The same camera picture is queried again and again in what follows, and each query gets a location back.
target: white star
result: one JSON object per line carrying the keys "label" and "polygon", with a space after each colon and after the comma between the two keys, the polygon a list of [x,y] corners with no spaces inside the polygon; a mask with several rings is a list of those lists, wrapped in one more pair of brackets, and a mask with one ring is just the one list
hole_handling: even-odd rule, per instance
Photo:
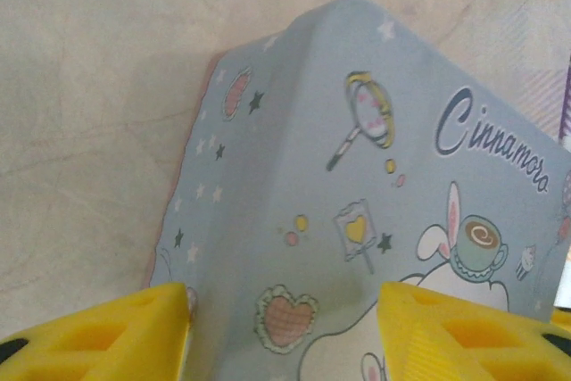
{"label": "white star", "polygon": [[212,194],[212,202],[219,203],[221,198],[222,198],[222,188],[220,186],[216,186],[216,190]]}
{"label": "white star", "polygon": [[201,183],[201,184],[196,188],[196,199],[202,198],[202,197],[203,197],[203,193],[204,193],[204,185]]}
{"label": "white star", "polygon": [[220,82],[222,82],[222,80],[224,80],[224,75],[226,74],[226,69],[221,69],[218,72],[218,76],[216,77],[216,83],[219,84]]}
{"label": "white star", "polygon": [[264,44],[264,53],[268,51],[277,41],[277,36],[272,36]]}
{"label": "white star", "polygon": [[383,24],[377,27],[377,31],[383,35],[383,41],[386,42],[389,39],[394,39],[394,22],[385,21]]}
{"label": "white star", "polygon": [[192,243],[190,245],[190,249],[187,250],[187,253],[188,253],[188,259],[186,260],[186,263],[196,262],[196,254],[198,253],[198,246]]}
{"label": "white star", "polygon": [[203,146],[206,143],[206,140],[200,139],[198,145],[196,146],[196,154],[200,155],[203,152]]}

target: yellow heart sign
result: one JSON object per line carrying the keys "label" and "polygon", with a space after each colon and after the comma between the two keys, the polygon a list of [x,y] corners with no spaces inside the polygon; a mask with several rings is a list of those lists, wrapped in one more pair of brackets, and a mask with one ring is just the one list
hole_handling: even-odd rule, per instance
{"label": "yellow heart sign", "polygon": [[357,216],[353,222],[349,222],[345,227],[345,234],[349,241],[357,244],[363,244],[365,232],[367,231],[367,220],[364,216]]}

